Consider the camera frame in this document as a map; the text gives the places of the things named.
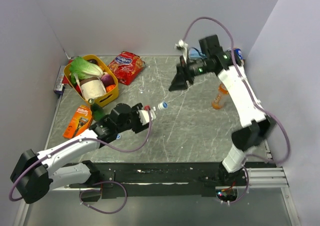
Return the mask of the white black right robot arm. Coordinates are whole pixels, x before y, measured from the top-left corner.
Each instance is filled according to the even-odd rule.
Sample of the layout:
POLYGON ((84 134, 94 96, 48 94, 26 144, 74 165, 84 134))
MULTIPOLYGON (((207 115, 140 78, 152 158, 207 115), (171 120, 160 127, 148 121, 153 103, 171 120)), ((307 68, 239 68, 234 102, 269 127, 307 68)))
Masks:
POLYGON ((223 170, 218 179, 223 185, 230 185, 236 180, 236 171, 243 164, 245 156, 252 153, 270 135, 276 122, 254 105, 255 95, 245 77, 244 67, 239 57, 232 61, 232 52, 224 51, 217 35, 199 40, 205 58, 191 60, 188 45, 179 40, 175 48, 182 52, 176 65, 169 91, 188 89, 196 76, 214 73, 228 91, 238 112, 241 129, 231 134, 232 146, 222 161, 223 170))

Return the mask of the orange juice plastic bottle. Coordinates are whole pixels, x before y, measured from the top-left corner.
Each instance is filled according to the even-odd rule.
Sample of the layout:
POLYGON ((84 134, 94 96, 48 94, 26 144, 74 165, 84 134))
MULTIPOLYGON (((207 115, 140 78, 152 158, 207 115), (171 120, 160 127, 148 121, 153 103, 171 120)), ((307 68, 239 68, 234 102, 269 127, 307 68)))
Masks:
POLYGON ((223 83, 221 83, 218 87, 218 91, 217 91, 217 95, 214 98, 214 100, 211 102, 211 106, 215 109, 215 110, 220 110, 224 107, 225 102, 227 100, 229 96, 229 92, 227 90, 227 88, 225 87, 225 85, 223 83))

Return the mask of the clear plastic water bottle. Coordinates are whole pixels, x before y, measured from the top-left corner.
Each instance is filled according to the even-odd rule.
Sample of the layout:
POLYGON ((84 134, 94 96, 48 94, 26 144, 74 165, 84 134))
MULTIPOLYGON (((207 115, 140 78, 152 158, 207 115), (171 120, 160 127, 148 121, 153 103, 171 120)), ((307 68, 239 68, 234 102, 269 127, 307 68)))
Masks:
POLYGON ((158 103, 157 105, 151 107, 151 109, 154 112, 164 111, 167 108, 168 108, 168 104, 165 101, 162 101, 162 102, 158 103))

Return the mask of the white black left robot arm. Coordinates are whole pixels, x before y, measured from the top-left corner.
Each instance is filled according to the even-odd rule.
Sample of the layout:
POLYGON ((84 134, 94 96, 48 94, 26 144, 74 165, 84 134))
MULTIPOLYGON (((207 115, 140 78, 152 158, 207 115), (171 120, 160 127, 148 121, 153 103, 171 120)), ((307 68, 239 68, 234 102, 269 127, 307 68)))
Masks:
POLYGON ((25 203, 32 204, 49 191, 62 186, 95 186, 99 181, 99 172, 91 162, 74 166, 67 164, 72 159, 104 146, 123 153, 124 149, 111 145, 118 134, 125 131, 138 134, 144 130, 150 133, 156 118, 155 111, 149 106, 141 103, 134 106, 119 103, 109 114, 102 116, 78 136, 37 153, 31 149, 23 152, 10 176, 13 186, 9 192, 9 200, 24 200, 25 203))

